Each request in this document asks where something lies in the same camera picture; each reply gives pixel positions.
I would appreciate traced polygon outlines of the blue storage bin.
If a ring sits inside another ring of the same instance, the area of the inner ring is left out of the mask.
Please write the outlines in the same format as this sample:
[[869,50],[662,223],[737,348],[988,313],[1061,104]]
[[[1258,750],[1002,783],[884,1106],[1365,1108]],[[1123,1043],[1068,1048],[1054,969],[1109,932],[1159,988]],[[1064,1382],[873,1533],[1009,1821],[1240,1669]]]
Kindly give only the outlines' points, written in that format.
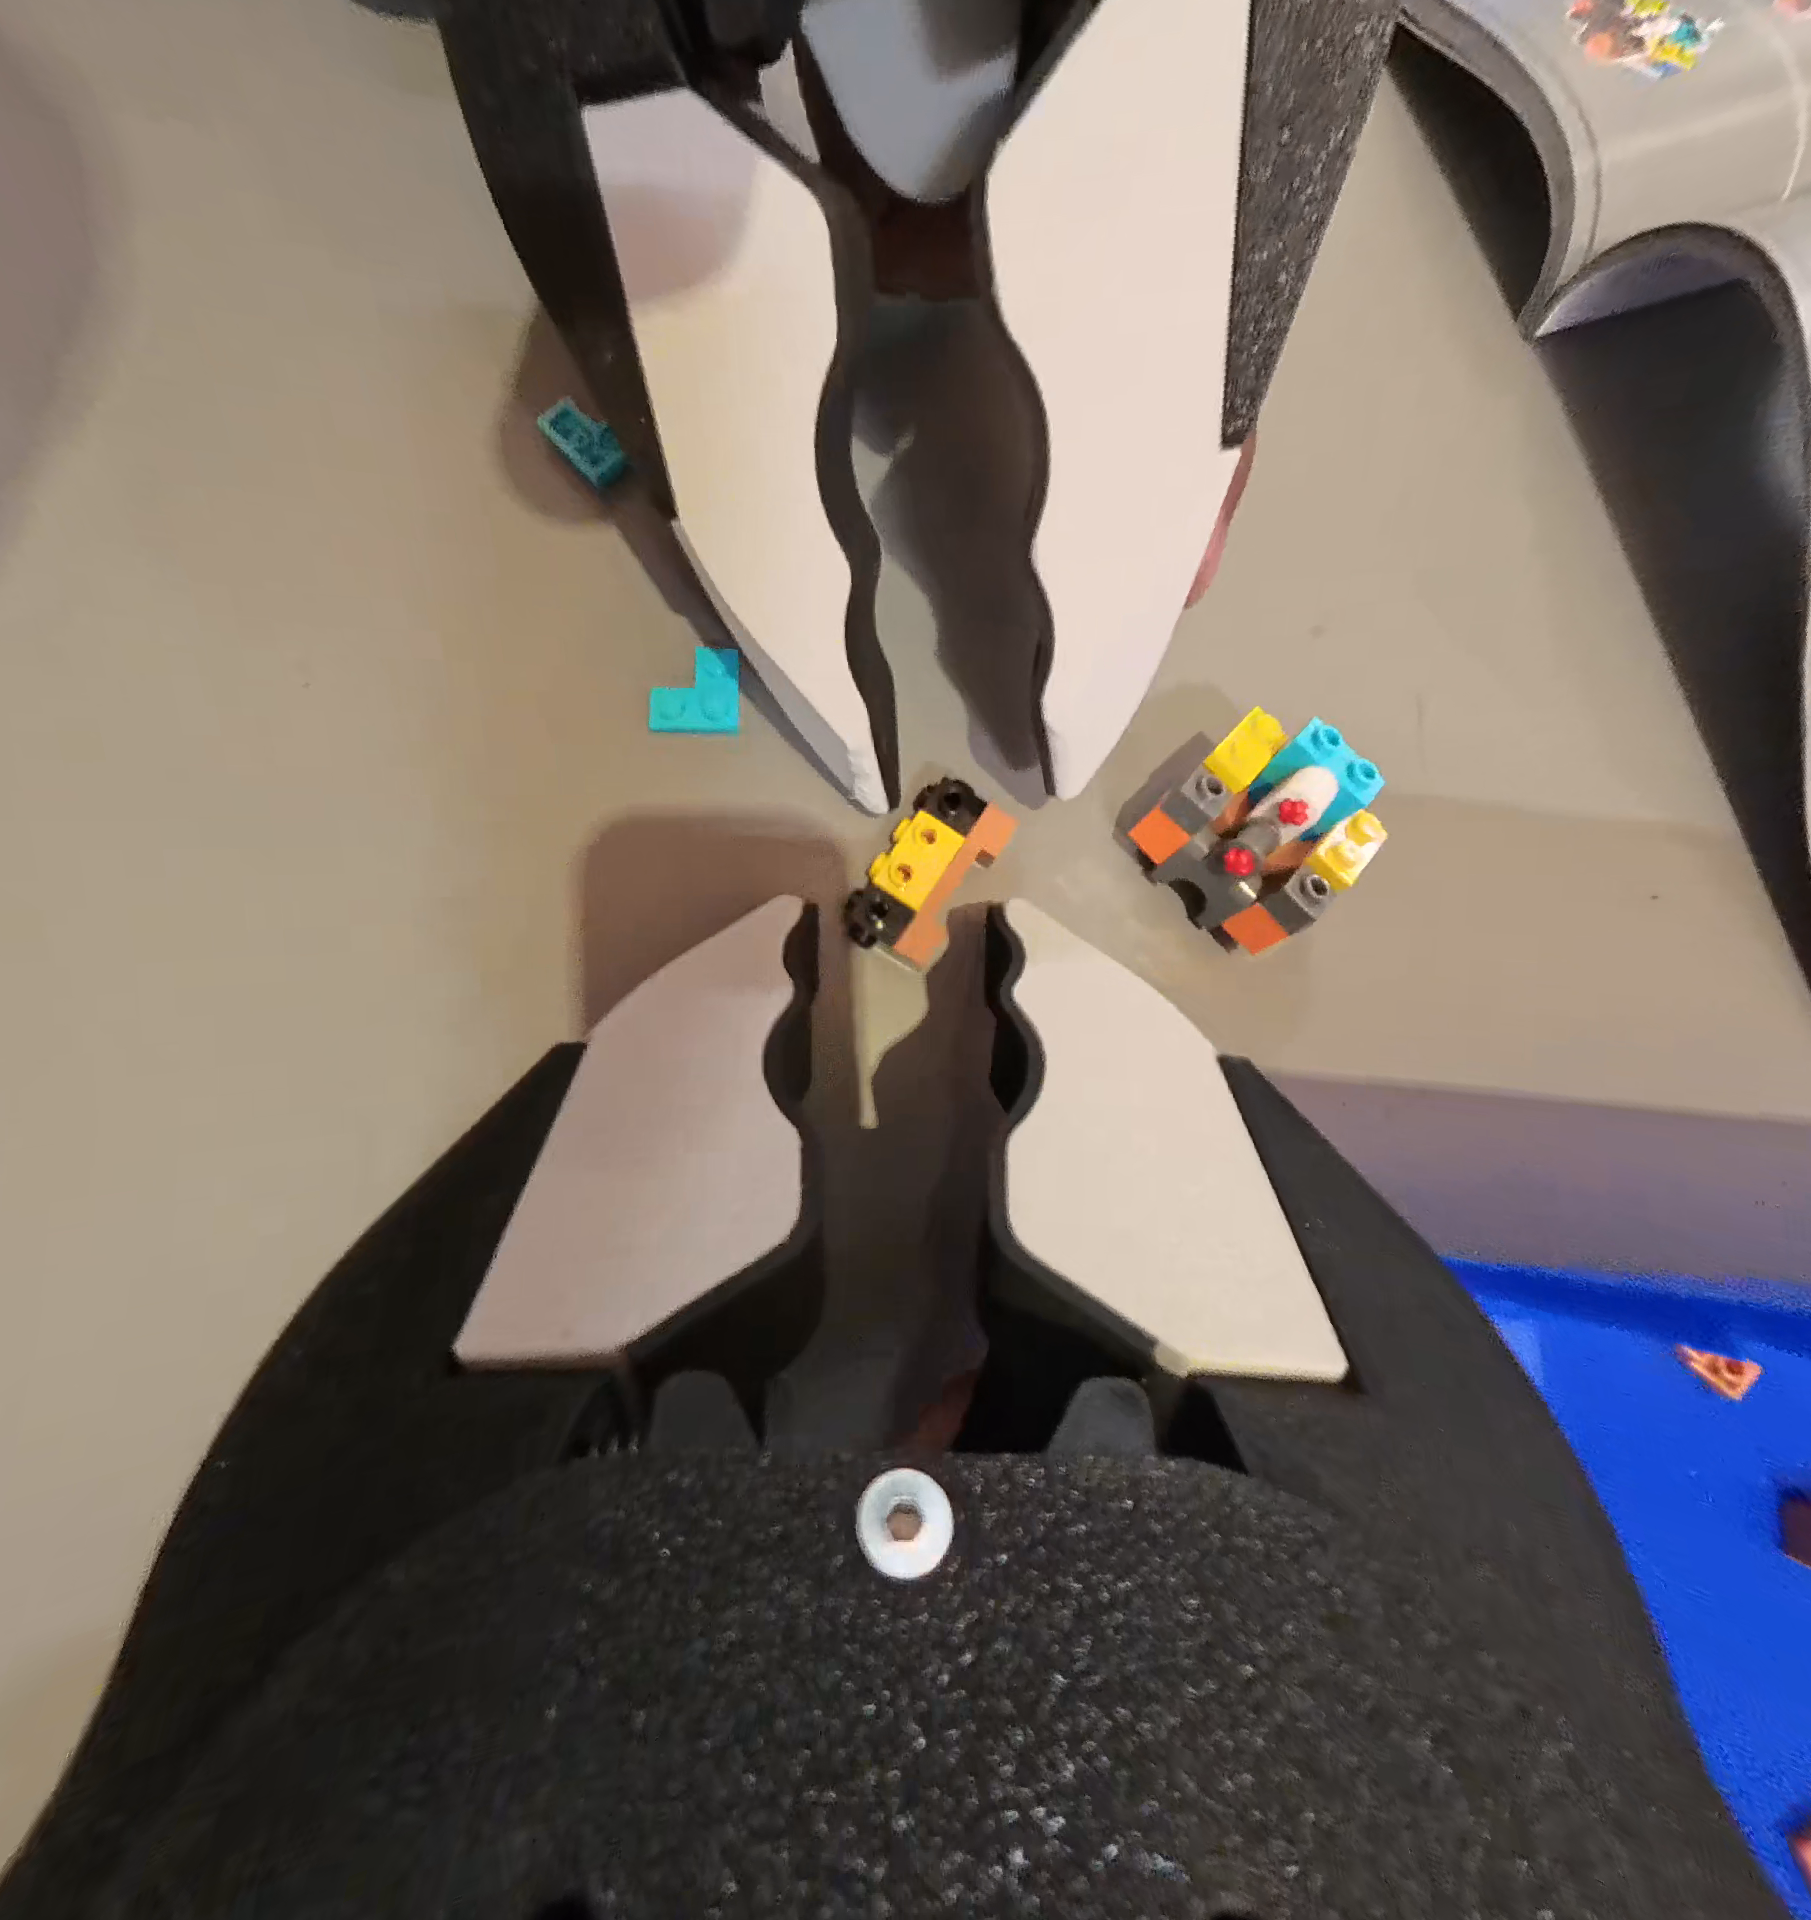
[[[1580,1455],[1658,1628],[1708,1772],[1793,1916],[1811,1817],[1811,1571],[1780,1502],[1811,1493],[1811,1285],[1451,1261]],[[1678,1344],[1754,1359],[1732,1405]]]

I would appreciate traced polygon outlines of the yellow and brown brick assembly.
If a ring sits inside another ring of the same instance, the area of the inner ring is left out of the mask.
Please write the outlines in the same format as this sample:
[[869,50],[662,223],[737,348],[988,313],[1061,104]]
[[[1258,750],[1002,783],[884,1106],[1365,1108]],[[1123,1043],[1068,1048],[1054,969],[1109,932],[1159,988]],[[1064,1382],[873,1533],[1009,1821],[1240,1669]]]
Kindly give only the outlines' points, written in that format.
[[920,788],[893,840],[844,900],[844,932],[855,948],[889,952],[928,973],[947,945],[947,908],[977,866],[995,861],[1013,840],[1016,817],[960,777]]

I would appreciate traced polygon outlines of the turquoise brick plate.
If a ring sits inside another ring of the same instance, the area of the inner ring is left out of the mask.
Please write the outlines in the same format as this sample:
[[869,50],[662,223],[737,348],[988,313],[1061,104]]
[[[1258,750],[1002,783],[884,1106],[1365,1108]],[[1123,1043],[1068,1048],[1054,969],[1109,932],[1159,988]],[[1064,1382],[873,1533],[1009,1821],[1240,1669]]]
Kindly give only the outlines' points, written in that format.
[[607,493],[628,474],[628,455],[614,428],[572,396],[558,396],[541,411],[536,426],[548,446],[597,493]]
[[701,644],[689,685],[655,685],[648,733],[737,736],[743,726],[743,656],[735,647]]

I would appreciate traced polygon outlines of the person's right hand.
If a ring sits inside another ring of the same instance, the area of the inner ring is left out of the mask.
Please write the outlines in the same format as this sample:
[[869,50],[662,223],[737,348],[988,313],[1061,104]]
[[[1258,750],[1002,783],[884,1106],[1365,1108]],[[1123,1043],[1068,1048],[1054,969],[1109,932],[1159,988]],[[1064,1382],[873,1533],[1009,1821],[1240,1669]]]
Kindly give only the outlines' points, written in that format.
[[974,1348],[941,1359],[933,1392],[904,1441],[912,1457],[937,1457],[962,1445],[968,1410],[978,1392],[987,1357],[987,1348]]

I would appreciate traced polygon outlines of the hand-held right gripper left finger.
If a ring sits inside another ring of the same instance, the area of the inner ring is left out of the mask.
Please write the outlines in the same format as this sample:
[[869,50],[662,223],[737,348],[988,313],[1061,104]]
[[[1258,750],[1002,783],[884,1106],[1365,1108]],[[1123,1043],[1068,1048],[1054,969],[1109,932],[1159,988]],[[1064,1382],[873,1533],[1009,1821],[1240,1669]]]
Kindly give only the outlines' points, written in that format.
[[820,913],[774,896],[592,1029],[459,1328],[470,1369],[638,1364],[797,1278]]

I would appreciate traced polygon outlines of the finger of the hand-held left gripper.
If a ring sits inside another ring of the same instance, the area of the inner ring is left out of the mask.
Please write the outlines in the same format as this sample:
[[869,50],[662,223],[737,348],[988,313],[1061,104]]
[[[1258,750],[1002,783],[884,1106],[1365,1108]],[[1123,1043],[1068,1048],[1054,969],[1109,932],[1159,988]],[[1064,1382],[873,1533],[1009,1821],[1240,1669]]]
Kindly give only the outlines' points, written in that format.
[[869,234],[764,109],[691,88],[581,109],[669,519],[727,636],[866,812],[898,801],[881,547],[851,468]]
[[1246,2],[1105,2],[1022,84],[983,182],[991,296],[1036,388],[1047,787],[1129,729],[1228,497]]

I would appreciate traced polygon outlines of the grey desk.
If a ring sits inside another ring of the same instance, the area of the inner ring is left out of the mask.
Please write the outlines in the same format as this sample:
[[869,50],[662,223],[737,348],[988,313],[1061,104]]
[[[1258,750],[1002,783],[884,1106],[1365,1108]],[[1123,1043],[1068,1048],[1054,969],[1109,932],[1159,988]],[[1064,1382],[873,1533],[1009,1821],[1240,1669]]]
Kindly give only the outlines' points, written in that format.
[[[1399,78],[1225,571],[1105,774],[1009,761],[974,311],[886,316],[861,482],[912,775],[999,882],[1486,1261],[1811,1284],[1811,995],[1542,356]],[[435,35],[0,3],[0,1871],[170,1510],[330,1266],[555,1040],[882,831],[534,415],[579,391]],[[1117,829],[1249,710],[1384,772],[1321,925],[1218,948]]]

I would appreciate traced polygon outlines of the multicoloured brick model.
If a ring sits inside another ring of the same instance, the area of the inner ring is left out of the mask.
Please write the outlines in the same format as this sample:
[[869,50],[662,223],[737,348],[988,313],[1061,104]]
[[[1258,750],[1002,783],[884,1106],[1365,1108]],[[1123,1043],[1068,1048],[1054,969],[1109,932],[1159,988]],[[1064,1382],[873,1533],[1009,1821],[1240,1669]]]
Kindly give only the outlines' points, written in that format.
[[1384,772],[1321,715],[1249,708],[1184,756],[1117,832],[1136,868],[1218,948],[1266,953],[1314,928],[1388,843]]

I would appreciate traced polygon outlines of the person's left hand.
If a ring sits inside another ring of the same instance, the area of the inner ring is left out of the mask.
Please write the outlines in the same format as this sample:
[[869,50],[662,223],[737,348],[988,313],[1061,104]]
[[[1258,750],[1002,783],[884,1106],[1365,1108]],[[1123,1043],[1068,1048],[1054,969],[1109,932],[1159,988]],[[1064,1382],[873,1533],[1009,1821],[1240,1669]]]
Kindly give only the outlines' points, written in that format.
[[1216,576],[1222,564],[1225,545],[1228,541],[1228,531],[1233,525],[1233,517],[1237,515],[1240,505],[1243,503],[1243,497],[1248,493],[1248,486],[1253,474],[1256,432],[1252,432],[1243,440],[1243,445],[1240,445],[1233,450],[1234,450],[1234,464],[1228,477],[1228,491],[1215,519],[1211,531],[1205,541],[1205,551],[1195,570],[1192,589],[1186,591],[1186,596],[1182,600],[1182,606],[1186,611],[1197,606],[1204,600],[1205,593],[1216,581]]

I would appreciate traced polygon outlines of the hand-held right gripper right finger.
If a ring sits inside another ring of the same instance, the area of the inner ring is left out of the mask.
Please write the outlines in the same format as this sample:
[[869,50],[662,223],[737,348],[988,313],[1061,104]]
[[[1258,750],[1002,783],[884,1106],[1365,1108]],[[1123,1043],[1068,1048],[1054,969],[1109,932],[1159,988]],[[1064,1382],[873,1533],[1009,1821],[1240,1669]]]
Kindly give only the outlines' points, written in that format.
[[1030,900],[988,913],[995,1225],[1013,1274],[1176,1377],[1342,1384],[1349,1359],[1202,1029]]

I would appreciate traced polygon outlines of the brick instruction booklet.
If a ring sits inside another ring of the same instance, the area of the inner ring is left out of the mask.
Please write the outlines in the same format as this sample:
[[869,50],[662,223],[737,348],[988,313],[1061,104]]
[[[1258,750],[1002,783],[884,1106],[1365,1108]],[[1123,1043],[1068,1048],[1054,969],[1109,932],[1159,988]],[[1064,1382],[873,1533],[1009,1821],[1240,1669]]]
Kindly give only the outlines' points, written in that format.
[[1811,993],[1811,3],[1401,27]]

